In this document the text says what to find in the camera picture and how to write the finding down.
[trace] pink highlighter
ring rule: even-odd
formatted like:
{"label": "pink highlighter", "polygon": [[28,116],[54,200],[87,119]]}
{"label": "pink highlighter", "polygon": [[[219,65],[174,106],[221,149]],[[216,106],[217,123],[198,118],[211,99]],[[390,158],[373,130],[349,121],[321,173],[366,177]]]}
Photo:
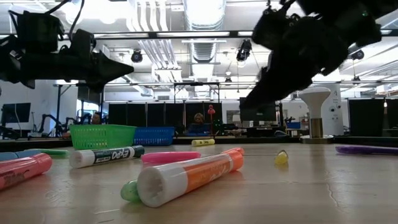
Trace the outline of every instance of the pink highlighter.
{"label": "pink highlighter", "polygon": [[143,163],[168,164],[172,162],[198,159],[199,152],[153,152],[141,156]]}
{"label": "pink highlighter", "polygon": [[0,190],[47,172],[51,165],[52,159],[45,153],[2,161],[0,162]]}

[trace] person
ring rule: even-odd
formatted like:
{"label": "person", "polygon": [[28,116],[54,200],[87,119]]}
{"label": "person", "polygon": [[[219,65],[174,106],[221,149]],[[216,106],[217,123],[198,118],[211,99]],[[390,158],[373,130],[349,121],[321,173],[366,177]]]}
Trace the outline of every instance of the person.
{"label": "person", "polygon": [[92,124],[102,124],[101,113],[95,112],[93,118],[91,119]]}
{"label": "person", "polygon": [[195,114],[193,120],[194,122],[188,128],[188,133],[204,134],[209,131],[208,128],[206,128],[205,126],[205,118],[201,113]]}

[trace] green basket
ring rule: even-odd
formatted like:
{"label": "green basket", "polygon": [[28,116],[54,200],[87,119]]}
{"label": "green basket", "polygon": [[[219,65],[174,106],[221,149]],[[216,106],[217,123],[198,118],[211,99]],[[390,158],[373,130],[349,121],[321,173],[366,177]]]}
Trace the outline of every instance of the green basket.
{"label": "green basket", "polygon": [[76,150],[131,146],[136,127],[115,124],[71,125],[70,135]]}

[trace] green marker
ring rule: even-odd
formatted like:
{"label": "green marker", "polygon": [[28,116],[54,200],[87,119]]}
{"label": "green marker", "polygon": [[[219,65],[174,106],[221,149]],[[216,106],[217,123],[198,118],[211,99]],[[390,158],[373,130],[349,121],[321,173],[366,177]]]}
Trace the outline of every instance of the green marker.
{"label": "green marker", "polygon": [[49,156],[57,156],[62,158],[66,158],[69,155],[69,151],[62,149],[26,149],[26,151],[31,150],[39,150],[41,153],[46,153]]}
{"label": "green marker", "polygon": [[140,202],[138,191],[137,191],[137,180],[132,180],[123,185],[120,191],[120,196],[128,202]]}

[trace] wooden table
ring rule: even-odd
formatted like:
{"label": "wooden table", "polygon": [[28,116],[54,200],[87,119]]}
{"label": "wooden table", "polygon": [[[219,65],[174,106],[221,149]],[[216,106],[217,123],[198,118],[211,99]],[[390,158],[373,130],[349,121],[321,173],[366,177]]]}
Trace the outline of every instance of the wooden table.
{"label": "wooden table", "polygon": [[[238,145],[195,148],[204,156]],[[342,156],[333,145],[243,145],[244,167],[159,208],[127,203],[119,191],[140,159],[73,170],[54,160],[45,175],[0,192],[1,224],[397,223],[394,156]],[[289,166],[276,167],[284,149]],[[186,151],[190,146],[148,148]]]}

